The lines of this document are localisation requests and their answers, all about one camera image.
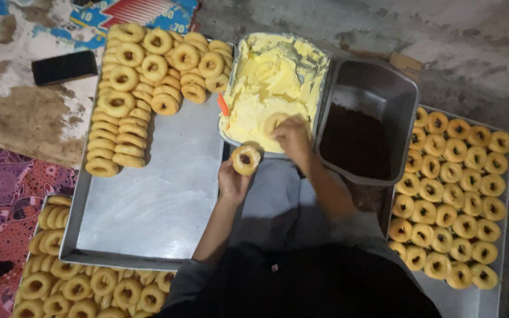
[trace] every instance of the smartphone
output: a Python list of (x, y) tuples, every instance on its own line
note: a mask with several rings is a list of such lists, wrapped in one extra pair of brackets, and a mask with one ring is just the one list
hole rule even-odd
[(81, 51), (32, 63), (34, 83), (48, 86), (98, 74), (95, 55), (92, 51)]

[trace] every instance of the person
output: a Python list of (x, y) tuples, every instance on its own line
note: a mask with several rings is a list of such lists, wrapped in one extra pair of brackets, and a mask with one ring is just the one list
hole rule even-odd
[(252, 180), (223, 162), (207, 227), (156, 317), (440, 317), (376, 214), (314, 154), (304, 119), (272, 135), (291, 161), (264, 159)]

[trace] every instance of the metal tray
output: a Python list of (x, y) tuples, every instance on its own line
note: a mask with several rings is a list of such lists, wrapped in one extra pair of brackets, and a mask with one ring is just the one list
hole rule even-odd
[[(46, 197), (44, 198), (44, 202), (42, 203), (42, 206), (41, 206), (41, 210), (44, 210), (44, 208), (46, 208), (46, 206), (48, 205), (48, 199), (51, 197), (51, 196), (69, 196), (70, 198), (72, 197), (71, 195), (65, 195), (65, 194), (60, 194), (60, 193), (53, 193), (53, 194), (49, 194), (49, 195), (46, 195)], [(42, 230), (42, 228), (39, 226), (39, 222), (37, 221), (37, 224), (34, 226), (34, 232), (33, 232), (33, 237), (38, 234), (40, 231)], [(25, 260), (25, 264), (31, 259), (31, 252), (28, 252), (27, 253), (27, 259)], [(23, 271), (21, 271), (21, 279), (19, 280), (19, 286), (21, 286), (21, 283), (23, 282)], [(15, 309), (15, 306), (17, 306), (16, 303), (13, 303), (13, 309)]]
[[(292, 36), (294, 39), (302, 39), (302, 40), (305, 40), (307, 41), (306, 39), (302, 38), (302, 37), (299, 37), (299, 36), (295, 36), (293, 34), (286, 34), (286, 33), (272, 33), (272, 32), (253, 32), (253, 33), (248, 33), (247, 35), (245, 35), (240, 41), (239, 43), (241, 43), (241, 41), (244, 41), (247, 37), (251, 36), (252, 34), (256, 34), (256, 33), (265, 33), (265, 34), (276, 34), (276, 35), (281, 35), (281, 36)], [(235, 80), (237, 79), (237, 72), (238, 72), (238, 69), (240, 69), (242, 63), (241, 63), (241, 60), (240, 60), (240, 56), (241, 56), (241, 49), (242, 49), (242, 46), (239, 44), (239, 51), (237, 52), (237, 54), (235, 54), (234, 56), (234, 60), (233, 60), (233, 69), (231, 70), (231, 77), (229, 79), (229, 86), (228, 86), (228, 90), (230, 90), (232, 87), (233, 87), (233, 84), (235, 82)], [(328, 79), (330, 79), (330, 70), (331, 70), (331, 65), (332, 65), (332, 62), (331, 62), (331, 58), (325, 54), (328, 58), (329, 58), (329, 63), (327, 65), (327, 69), (325, 70), (325, 73), (323, 74), (323, 80), (321, 82), (321, 85), (320, 85), (320, 97), (319, 99), (317, 100), (317, 108), (315, 110), (315, 116), (313, 118), (313, 124), (312, 124), (312, 135), (314, 137), (314, 140), (315, 140), (315, 136), (317, 135), (317, 128), (318, 128), (318, 124), (320, 122), (320, 114), (321, 114), (321, 107), (324, 103), (325, 100), (327, 100), (327, 98), (324, 98), (323, 95), (325, 93), (327, 93), (327, 91), (325, 90), (325, 88), (327, 87), (326, 86), (326, 83), (329, 84), (328, 82)], [(225, 133), (223, 131), (221, 131), (219, 129), (219, 121), (217, 122), (217, 131), (219, 132), (219, 135), (223, 138), (223, 140), (230, 144), (230, 145), (233, 145), (235, 147), (239, 147), (242, 145), (241, 142), (239, 141), (236, 141), (236, 140), (232, 140), (230, 139), (229, 137), (227, 137), (225, 135)], [(285, 153), (280, 153), (280, 152), (264, 152), (264, 157), (266, 158), (287, 158), (286, 154)]]
[[(396, 184), (404, 174), (418, 101), (416, 83), (386, 62), (357, 57), (337, 61), (317, 133), (316, 154), (325, 166), (357, 184), (373, 186)], [(320, 146), (332, 102), (361, 111), (382, 122), (390, 151), (390, 177), (387, 179), (362, 177), (329, 163), (322, 157)]]
[[(489, 126), (471, 119), (460, 117), (449, 112), (445, 112), (433, 107), (420, 105), (427, 112), (442, 112), (449, 119), (460, 118), (464, 119), (471, 126), (484, 126), (490, 131), (503, 131), (499, 128)], [(494, 242), (498, 248), (498, 257), (494, 262), (489, 264), (496, 274), (498, 275), (498, 285), (491, 290), (480, 290), (475, 285), (471, 285), (464, 290), (453, 289), (446, 282), (438, 279), (429, 278), (423, 271), (413, 271), (414, 277), (417, 279), (424, 292), (435, 303), (437, 309), (443, 317), (452, 318), (487, 318), (498, 317), (498, 306), (500, 303), (500, 291), (502, 289), (502, 269), (504, 266), (504, 253), (505, 253), (505, 235), (508, 221), (508, 201), (509, 201), (509, 152), (505, 154), (508, 159), (508, 170), (501, 175), (506, 183), (504, 193), (498, 197), (506, 207), (506, 216), (504, 219), (497, 221), (496, 224), (500, 227), (502, 234), (500, 238)], [(390, 226), (392, 217), (392, 205), (394, 203), (395, 191), (389, 191), (391, 198), (389, 206), (384, 209), (384, 215), (387, 216), (387, 228)]]
[(202, 105), (184, 99), (173, 116), (152, 112), (142, 169), (93, 177), (86, 140), (61, 261), (176, 271), (192, 256), (217, 200), (224, 145), (213, 127), (217, 95), (207, 94)]

